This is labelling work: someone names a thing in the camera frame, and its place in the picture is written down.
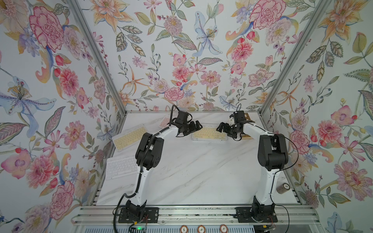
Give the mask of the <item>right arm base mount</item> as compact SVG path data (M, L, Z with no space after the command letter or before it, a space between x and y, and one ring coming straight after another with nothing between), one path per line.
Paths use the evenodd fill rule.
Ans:
M262 202L254 196L250 207L236 207L236 216L239 223L277 223L275 204L271 199Z

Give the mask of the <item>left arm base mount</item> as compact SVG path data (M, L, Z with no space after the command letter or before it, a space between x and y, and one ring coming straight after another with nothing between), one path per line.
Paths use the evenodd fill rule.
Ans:
M159 208L147 207L146 203L142 206L135 205L127 201L125 205L120 205L116 216L118 223L158 223Z

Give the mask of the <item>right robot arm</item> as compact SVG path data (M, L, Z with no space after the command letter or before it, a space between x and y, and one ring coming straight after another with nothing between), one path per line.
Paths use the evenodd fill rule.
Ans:
M230 116L230 122L220 123L216 131L226 133L228 137L234 140L238 140L243 135L248 135L258 142L257 159L262 166L262 174L258 191L253 199L253 205L260 207L274 205L272 199L274 185L280 172L284 170L288 163L286 137L268 132L254 121L246 119L243 111L235 111Z

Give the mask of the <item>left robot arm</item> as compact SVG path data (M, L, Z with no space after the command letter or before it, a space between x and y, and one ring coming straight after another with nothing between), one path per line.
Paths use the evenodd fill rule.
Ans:
M136 187L131 195L125 197L136 206L144 206L147 202L148 182L153 168L160 163L164 141L168 136L185 137L202 130L203 126L199 121L193 121L188 112L179 111L177 117L170 115L170 122L167 127L157 133L145 133L139 143L135 158L138 171Z

